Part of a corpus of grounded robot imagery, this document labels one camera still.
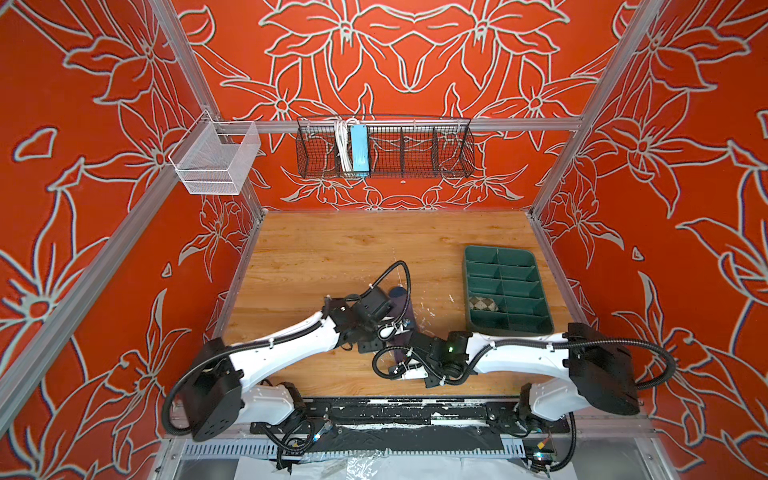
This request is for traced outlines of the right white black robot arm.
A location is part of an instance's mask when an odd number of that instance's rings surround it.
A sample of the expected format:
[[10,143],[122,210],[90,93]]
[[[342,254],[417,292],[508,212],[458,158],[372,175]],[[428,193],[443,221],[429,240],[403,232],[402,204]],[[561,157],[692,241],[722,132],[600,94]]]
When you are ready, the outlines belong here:
[[515,372],[541,375],[520,389],[513,419],[525,432],[567,419],[577,411],[633,416],[638,394],[671,380],[678,364],[664,347],[644,340],[609,338],[586,324],[540,337],[499,337],[453,331],[447,338],[412,332],[393,338],[373,357],[386,380],[421,379],[426,387],[460,386],[473,375]]

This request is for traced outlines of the green compartment tray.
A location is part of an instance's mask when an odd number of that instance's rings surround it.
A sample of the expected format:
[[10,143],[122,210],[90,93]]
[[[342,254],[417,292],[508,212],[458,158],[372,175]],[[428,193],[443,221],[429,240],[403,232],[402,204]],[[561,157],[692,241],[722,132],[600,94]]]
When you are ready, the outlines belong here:
[[[534,254],[468,245],[463,260],[467,329],[492,336],[541,336],[555,331]],[[493,298],[498,312],[473,311],[470,296]]]

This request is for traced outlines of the purple sock with yellow cuff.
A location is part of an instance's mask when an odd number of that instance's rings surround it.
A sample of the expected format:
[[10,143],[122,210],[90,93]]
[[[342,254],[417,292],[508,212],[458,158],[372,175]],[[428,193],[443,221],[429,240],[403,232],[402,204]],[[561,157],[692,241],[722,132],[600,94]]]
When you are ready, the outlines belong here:
[[396,333],[388,340],[389,346],[405,346],[417,325],[414,319],[412,301],[408,299],[407,289],[403,286],[392,287],[389,292],[394,307],[392,313],[400,319]]

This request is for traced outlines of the beige brown argyle sock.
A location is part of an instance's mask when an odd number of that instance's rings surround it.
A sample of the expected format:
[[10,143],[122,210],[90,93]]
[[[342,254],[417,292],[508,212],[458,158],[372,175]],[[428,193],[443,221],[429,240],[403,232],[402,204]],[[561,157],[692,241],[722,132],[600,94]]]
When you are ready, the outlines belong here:
[[498,312],[497,302],[490,297],[470,296],[468,299],[469,308],[473,311]]

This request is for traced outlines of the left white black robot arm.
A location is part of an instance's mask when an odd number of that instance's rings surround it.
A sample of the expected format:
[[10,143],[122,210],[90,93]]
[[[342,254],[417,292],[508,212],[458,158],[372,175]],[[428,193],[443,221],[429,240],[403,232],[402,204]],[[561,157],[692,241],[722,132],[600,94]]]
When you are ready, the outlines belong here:
[[299,396],[286,384],[263,380],[311,356],[341,347],[378,352],[406,322],[381,289],[380,275],[363,293],[324,300],[304,321],[249,342],[207,342],[170,389],[161,409],[164,430],[196,442],[214,438],[235,423],[278,425],[298,409]]

